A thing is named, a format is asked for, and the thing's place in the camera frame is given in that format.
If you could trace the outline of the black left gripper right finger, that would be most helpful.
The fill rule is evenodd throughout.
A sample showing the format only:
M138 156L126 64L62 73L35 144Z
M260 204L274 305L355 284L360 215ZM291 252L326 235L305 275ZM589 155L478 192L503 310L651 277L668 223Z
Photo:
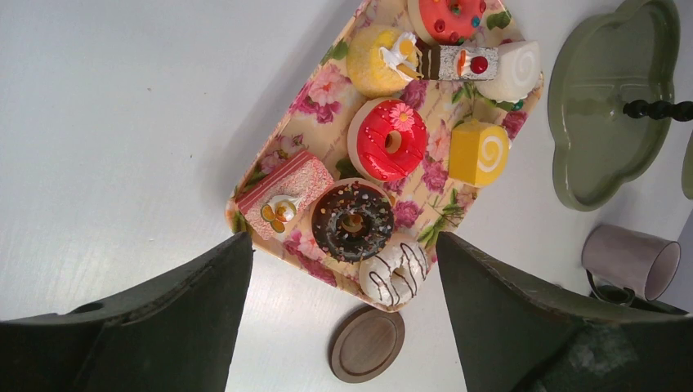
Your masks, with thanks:
M571 292L450 232L436 254L468 390L691 390L690 315Z

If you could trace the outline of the purple mug black handle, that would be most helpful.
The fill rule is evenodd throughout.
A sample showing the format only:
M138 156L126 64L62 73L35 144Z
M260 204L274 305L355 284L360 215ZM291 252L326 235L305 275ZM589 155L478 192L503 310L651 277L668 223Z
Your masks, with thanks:
M681 260L677 241L616 225L599 225L587 237L581 253L592 293L599 300L630 306L636 297L658 299L673 281ZM596 285L606 281L623 296L610 299Z

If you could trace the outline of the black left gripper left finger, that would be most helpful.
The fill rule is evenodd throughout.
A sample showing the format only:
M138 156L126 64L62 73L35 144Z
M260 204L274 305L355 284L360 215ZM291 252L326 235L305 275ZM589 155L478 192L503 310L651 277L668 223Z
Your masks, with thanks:
M223 391L253 268L247 234L67 314L1 324L4 391Z

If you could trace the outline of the floral dessert tray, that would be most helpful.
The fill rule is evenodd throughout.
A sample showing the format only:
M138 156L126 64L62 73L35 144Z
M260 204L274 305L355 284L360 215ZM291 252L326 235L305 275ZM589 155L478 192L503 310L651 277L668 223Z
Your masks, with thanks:
M226 206L236 233L394 312L421 290L540 97L499 1L365 1Z

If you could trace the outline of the yellow swirl roll cake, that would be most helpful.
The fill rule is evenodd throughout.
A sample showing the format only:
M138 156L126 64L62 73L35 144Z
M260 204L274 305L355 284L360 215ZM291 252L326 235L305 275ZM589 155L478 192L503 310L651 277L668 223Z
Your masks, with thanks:
M499 125L471 120L452 130L449 149L449 178L476 188L495 182L503 173L510 140Z

